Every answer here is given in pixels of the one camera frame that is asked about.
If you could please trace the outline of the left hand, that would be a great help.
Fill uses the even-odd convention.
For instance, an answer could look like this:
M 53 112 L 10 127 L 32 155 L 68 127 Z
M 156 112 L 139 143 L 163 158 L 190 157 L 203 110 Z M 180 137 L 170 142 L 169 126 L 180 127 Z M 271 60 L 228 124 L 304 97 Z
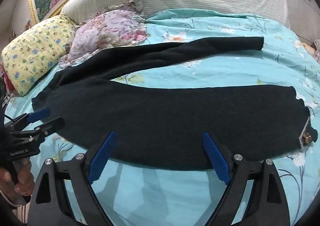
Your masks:
M 35 182 L 31 173 L 31 161 L 24 158 L 15 162 L 19 170 L 17 172 L 18 182 L 12 181 L 12 176 L 5 168 L 1 168 L 1 195 L 9 204 L 20 205 L 22 196 L 28 197 L 33 193 Z

